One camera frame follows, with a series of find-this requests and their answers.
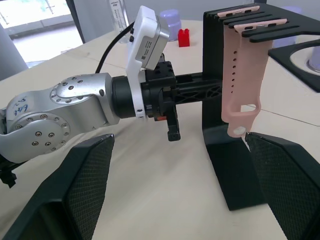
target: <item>label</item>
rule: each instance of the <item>label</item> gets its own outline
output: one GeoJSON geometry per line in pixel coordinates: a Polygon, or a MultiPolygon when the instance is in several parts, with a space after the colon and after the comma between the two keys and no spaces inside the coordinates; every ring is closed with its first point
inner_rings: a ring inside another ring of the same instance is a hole
{"type": "Polygon", "coordinates": [[[30,112],[33,105],[33,99],[30,99],[30,96],[16,97],[6,109],[7,121],[13,121],[20,115],[30,112]]]}
{"type": "Polygon", "coordinates": [[[136,60],[142,62],[143,68],[147,65],[154,47],[155,47],[154,39],[148,36],[145,36],[141,42],[140,48],[135,57],[136,60]]]}
{"type": "Polygon", "coordinates": [[[117,28],[116,30],[121,33],[127,27],[123,6],[120,0],[110,0],[110,6],[115,22],[115,27],[117,28]]]}

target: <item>white bottle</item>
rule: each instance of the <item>white bottle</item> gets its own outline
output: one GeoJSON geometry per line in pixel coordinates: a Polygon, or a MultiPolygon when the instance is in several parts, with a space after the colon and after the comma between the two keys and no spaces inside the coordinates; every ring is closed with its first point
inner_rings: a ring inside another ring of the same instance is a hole
{"type": "MultiPolygon", "coordinates": [[[[112,12],[112,21],[114,30],[117,34],[121,33],[129,26],[128,16],[126,12],[126,6],[124,0],[109,0],[110,8],[112,12]]],[[[128,42],[129,35],[127,34],[119,43],[125,44],[128,42]]]]}

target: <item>black clamp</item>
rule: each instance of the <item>black clamp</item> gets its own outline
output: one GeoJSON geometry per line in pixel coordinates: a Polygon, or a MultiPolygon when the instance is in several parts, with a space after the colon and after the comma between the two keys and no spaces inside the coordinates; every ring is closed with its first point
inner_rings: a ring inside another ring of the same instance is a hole
{"type": "Polygon", "coordinates": [[[145,112],[155,121],[166,120],[168,140],[181,139],[175,98],[177,80],[171,62],[159,62],[155,70],[145,71],[145,83],[141,84],[145,112]]]}

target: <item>black stand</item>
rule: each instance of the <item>black stand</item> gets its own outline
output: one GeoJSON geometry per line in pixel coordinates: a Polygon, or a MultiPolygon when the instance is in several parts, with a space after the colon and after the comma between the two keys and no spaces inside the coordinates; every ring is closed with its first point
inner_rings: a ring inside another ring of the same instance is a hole
{"type": "MultiPolygon", "coordinates": [[[[203,77],[222,79],[224,62],[224,26],[230,29],[238,24],[248,24],[276,19],[287,19],[282,25],[244,31],[242,37],[253,43],[270,41],[299,34],[320,35],[320,22],[275,6],[254,3],[247,6],[205,12],[203,16],[203,77]],[[238,13],[219,18],[217,13],[259,5],[254,12],[238,13]]],[[[318,46],[320,41],[296,44],[273,49],[269,55],[316,92],[320,92],[320,77],[298,69],[290,55],[298,50],[318,46]]],[[[202,104],[202,129],[208,154],[212,161],[221,190],[230,210],[263,204],[263,194],[255,173],[253,159],[241,139],[227,135],[228,125],[221,120],[222,96],[219,100],[202,104]]]]}
{"type": "MultiPolygon", "coordinates": [[[[203,16],[203,75],[222,79],[224,26],[214,12],[203,16]]],[[[202,103],[202,130],[206,149],[230,211],[265,204],[252,157],[240,138],[227,134],[221,120],[222,96],[202,103]]]]}

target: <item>black plastic part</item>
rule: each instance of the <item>black plastic part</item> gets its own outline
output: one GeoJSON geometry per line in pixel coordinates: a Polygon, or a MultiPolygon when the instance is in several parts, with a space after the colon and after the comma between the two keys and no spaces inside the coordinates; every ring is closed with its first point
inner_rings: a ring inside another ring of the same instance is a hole
{"type": "Polygon", "coordinates": [[[175,102],[178,89],[171,62],[158,62],[154,70],[146,70],[141,89],[146,114],[155,121],[166,119],[168,140],[179,141],[181,136],[175,102]]]}
{"type": "Polygon", "coordinates": [[[115,114],[121,119],[136,116],[131,89],[126,76],[112,78],[112,105],[115,114]]]}
{"type": "Polygon", "coordinates": [[[221,18],[217,15],[221,10],[216,10],[211,13],[215,14],[215,18],[219,19],[220,22],[223,22],[224,25],[229,25],[229,28],[233,28],[236,24],[243,24],[244,22],[242,21],[246,21],[245,23],[261,22],[260,18],[262,15],[266,15],[274,19],[287,19],[288,22],[286,24],[244,31],[242,36],[250,38],[250,41],[253,43],[282,39],[302,34],[320,35],[320,21],[318,20],[264,3],[250,4],[250,6],[260,6],[260,9],[258,11],[239,13],[221,18]]]}
{"type": "Polygon", "coordinates": [[[309,41],[309,42],[304,42],[296,45],[275,48],[269,51],[269,56],[272,57],[274,60],[276,60],[280,65],[282,65],[290,73],[295,75],[298,79],[303,81],[311,89],[313,89],[317,93],[320,93],[320,76],[311,74],[309,72],[306,72],[298,68],[290,60],[290,56],[295,52],[302,49],[316,47],[316,46],[320,46],[320,40],[309,41]]]}
{"type": "Polygon", "coordinates": [[[12,171],[22,164],[10,162],[0,154],[0,179],[9,188],[12,188],[17,180],[17,176],[12,171]]]}
{"type": "Polygon", "coordinates": [[[73,147],[3,240],[91,240],[105,199],[114,142],[108,134],[73,147]]]}
{"type": "MultiPolygon", "coordinates": [[[[224,62],[224,26],[216,10],[203,16],[203,76],[220,79],[224,62]]],[[[205,146],[229,210],[266,203],[259,186],[252,157],[240,138],[227,134],[228,124],[221,119],[222,96],[202,102],[202,130],[205,146]]]]}
{"type": "Polygon", "coordinates": [[[320,164],[299,144],[246,135],[264,196],[288,240],[320,237],[320,164]]]}

